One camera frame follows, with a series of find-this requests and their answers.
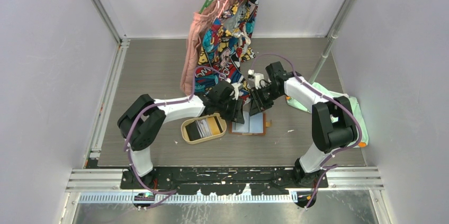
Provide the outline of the brown leather card holder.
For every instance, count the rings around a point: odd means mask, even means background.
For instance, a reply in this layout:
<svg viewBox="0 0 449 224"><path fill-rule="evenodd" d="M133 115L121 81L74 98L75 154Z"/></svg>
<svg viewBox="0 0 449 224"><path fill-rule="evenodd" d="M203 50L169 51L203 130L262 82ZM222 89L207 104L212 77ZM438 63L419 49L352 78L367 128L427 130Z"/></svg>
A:
<svg viewBox="0 0 449 224"><path fill-rule="evenodd" d="M266 129L272 125L271 120L266 118L265 113L258 113L253 116L249 112L243 112L244 123L232 122L229 126L229 133L247 136L264 136Z"/></svg>

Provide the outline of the beige oval card tray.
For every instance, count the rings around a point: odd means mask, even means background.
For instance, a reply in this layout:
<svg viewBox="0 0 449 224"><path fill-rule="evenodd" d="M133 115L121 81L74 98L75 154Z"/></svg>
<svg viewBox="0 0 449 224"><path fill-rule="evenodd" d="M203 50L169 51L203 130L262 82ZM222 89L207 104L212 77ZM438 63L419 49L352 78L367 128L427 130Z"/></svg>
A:
<svg viewBox="0 0 449 224"><path fill-rule="evenodd" d="M218 113L192 118L181 125L182 138L190 145L221 138L227 131L227 122Z"/></svg>

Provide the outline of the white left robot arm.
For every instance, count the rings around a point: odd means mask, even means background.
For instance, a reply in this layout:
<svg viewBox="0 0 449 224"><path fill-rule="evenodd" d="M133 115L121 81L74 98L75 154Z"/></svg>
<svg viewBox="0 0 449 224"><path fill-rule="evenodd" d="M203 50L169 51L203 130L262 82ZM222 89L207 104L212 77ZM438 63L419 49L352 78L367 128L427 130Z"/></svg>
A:
<svg viewBox="0 0 449 224"><path fill-rule="evenodd" d="M139 96L117 121L135 173L134 182L143 189L152 186L155 178L150 145L165 123L216 113L224 120L243 123L242 88L241 83L222 80L207 93L188 97L159 100L148 94Z"/></svg>

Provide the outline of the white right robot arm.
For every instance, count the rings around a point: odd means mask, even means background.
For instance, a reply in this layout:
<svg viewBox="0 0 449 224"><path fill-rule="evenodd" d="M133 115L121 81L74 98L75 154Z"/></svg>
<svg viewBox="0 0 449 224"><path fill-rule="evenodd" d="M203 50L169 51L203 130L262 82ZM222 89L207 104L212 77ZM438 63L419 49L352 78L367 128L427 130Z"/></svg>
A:
<svg viewBox="0 0 449 224"><path fill-rule="evenodd" d="M255 83L250 89L251 116L270 109L274 100L288 96L299 101L311 112L313 143L307 152L295 161L294 182L309 186L322 173L324 163L333 153L358 140L356 119L348 98L330 97L308 83L296 71L286 71L280 62L266 67L268 79L250 69L248 78Z"/></svg>

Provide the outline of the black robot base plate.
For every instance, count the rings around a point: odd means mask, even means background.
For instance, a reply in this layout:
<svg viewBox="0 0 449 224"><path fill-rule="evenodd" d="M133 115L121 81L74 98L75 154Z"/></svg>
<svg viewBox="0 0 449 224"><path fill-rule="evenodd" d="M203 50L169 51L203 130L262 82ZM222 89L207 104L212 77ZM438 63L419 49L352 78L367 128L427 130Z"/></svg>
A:
<svg viewBox="0 0 449 224"><path fill-rule="evenodd" d="M251 195L282 195L289 189L327 188L319 174L299 181L292 167L156 167L142 177L144 185L179 195L239 195L248 187Z"/></svg>

